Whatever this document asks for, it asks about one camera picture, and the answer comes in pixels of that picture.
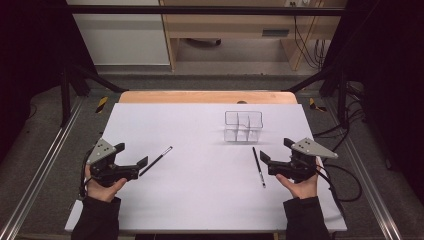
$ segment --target pen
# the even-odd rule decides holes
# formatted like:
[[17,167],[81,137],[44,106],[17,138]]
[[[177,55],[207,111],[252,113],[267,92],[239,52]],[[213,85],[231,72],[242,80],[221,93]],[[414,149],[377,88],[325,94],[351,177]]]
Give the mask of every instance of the pen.
[[165,156],[165,154],[167,154],[171,150],[172,150],[172,146],[170,146],[168,149],[165,150],[165,152],[163,152],[161,155],[159,155],[159,157],[156,158],[156,160],[153,161],[152,164],[150,164],[146,169],[144,169],[144,171],[141,172],[140,175],[138,175],[138,176],[141,177],[141,175],[145,174],[147,172],[147,170],[149,170],[151,167],[153,167],[153,165],[155,165],[163,156]]
[[261,166],[259,165],[258,156],[256,155],[255,147],[252,147],[252,149],[253,149],[253,155],[255,155],[256,166],[258,166],[259,176],[261,176],[262,186],[264,188],[266,188],[265,181],[264,181],[264,176],[262,176],[262,170],[261,170]]

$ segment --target person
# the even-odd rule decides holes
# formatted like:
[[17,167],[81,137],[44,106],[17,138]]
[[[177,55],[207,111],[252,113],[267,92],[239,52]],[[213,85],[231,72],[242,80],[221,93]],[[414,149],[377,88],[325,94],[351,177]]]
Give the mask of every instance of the person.
[[[88,166],[85,174],[86,177],[90,176]],[[300,183],[293,183],[281,174],[277,174],[276,178],[293,196],[293,199],[283,203],[287,216],[286,239],[329,240],[317,195],[318,174]],[[118,238],[121,199],[115,195],[125,183],[126,179],[120,179],[108,188],[95,180],[87,183],[87,197],[83,200],[83,210],[71,234],[72,240]]]

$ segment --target desk organizer compartment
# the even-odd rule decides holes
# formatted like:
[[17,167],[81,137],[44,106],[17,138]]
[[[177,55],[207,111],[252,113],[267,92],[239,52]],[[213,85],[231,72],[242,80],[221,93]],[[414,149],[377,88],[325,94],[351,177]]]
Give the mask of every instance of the desk organizer compartment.
[[224,139],[226,142],[257,142],[262,128],[262,112],[225,112]]

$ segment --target table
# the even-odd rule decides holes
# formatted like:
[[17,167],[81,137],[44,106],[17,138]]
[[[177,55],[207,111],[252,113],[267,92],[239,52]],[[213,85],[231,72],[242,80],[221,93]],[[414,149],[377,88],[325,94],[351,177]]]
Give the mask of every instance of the table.
[[[257,103],[264,99],[291,104]],[[239,101],[251,104],[228,104]],[[126,144],[116,163],[132,165],[146,155],[151,162],[170,145],[174,149],[141,179],[130,181],[118,193],[123,199],[121,230],[130,233],[283,231],[287,224],[283,202],[291,195],[274,176],[267,174],[264,175],[267,187],[262,187],[252,146],[275,160],[289,161],[290,150],[282,145],[283,138],[296,141],[312,137],[303,109],[295,103],[292,93],[265,91],[124,93],[103,135],[112,145]],[[228,110],[260,110],[264,116],[260,140],[223,141],[224,113]],[[266,165],[260,164],[266,173]],[[328,229],[346,230],[325,181],[319,181],[318,192]],[[66,230],[72,231],[81,209],[82,204],[77,201]]]

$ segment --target wall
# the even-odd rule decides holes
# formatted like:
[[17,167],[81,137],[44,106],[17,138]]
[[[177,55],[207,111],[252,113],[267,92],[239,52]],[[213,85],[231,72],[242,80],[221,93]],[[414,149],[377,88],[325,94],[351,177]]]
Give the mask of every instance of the wall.
[[[67,0],[69,5],[158,5],[155,0]],[[74,14],[95,65],[169,65],[160,15]]]

